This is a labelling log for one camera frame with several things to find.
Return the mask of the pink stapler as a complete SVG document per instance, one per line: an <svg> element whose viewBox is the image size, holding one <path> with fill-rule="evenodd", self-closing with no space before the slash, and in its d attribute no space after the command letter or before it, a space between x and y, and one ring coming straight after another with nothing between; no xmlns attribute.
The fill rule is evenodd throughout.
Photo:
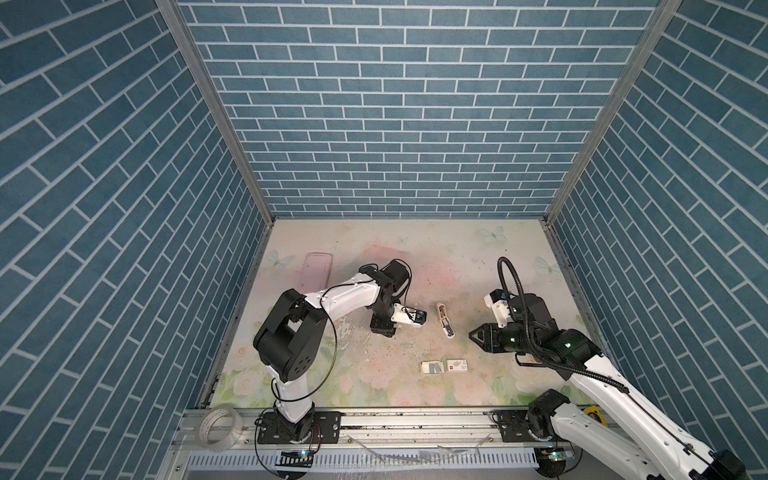
<svg viewBox="0 0 768 480"><path fill-rule="evenodd" d="M441 324L441 328L447 338L452 339L455 337L455 331L452 327L450 318L448 316L447 307L444 303L437 303L436 309L438 318Z"/></svg>

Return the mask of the staple box sleeve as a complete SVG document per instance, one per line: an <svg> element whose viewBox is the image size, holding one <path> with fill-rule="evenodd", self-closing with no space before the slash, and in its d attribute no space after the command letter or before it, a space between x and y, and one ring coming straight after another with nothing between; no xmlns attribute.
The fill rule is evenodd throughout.
<svg viewBox="0 0 768 480"><path fill-rule="evenodd" d="M447 359L446 369L449 372L466 372L468 367L468 361L466 359Z"/></svg>

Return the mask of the staple box tray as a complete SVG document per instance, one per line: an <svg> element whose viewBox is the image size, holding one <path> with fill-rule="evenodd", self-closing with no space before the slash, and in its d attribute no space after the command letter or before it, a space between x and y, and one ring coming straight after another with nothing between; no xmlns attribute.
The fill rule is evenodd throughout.
<svg viewBox="0 0 768 480"><path fill-rule="evenodd" d="M428 375L443 374L445 372L442 361L423 361L420 364L421 372Z"/></svg>

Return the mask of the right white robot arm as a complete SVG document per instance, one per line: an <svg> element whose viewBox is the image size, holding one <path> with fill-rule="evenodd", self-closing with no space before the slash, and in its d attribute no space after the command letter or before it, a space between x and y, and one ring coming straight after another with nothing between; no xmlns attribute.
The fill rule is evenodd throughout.
<svg viewBox="0 0 768 480"><path fill-rule="evenodd" d="M585 333L561 329L534 294L496 289L484 299L494 322L472 330L483 351L512 353L519 366L549 369L586 393L618 428L591 417L553 389L529 404L526 421L540 441L565 440L625 479L743 479L746 467L730 450L715 451L675 423L614 366Z"/></svg>

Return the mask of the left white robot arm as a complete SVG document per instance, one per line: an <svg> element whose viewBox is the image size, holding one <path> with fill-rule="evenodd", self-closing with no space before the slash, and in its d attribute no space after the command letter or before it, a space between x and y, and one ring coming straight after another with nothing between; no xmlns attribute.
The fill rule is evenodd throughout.
<svg viewBox="0 0 768 480"><path fill-rule="evenodd" d="M290 427L309 422L314 413L306 373L314 363L325 328L365 308L370 330L387 338L399 325L421 326L426 314L405 305L412 270L401 259L383 267L369 263L350 279L318 292L284 291L253 339L253 347L272 376L277 417Z"/></svg>

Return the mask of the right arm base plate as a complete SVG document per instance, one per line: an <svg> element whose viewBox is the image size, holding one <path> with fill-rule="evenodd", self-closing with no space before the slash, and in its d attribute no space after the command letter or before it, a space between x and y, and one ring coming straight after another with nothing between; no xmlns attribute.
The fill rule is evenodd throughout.
<svg viewBox="0 0 768 480"><path fill-rule="evenodd" d="M503 443L537 442L530 432L526 410L491 410L489 417L498 429Z"/></svg>

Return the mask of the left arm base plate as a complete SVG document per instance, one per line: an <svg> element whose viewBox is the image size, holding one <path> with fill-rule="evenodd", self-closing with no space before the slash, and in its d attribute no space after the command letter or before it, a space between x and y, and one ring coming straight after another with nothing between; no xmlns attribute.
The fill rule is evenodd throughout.
<svg viewBox="0 0 768 480"><path fill-rule="evenodd" d="M320 445L337 444L341 430L340 411L310 410L297 423L290 422L279 411L265 410L257 419L259 444L282 445L308 443L311 436Z"/></svg>

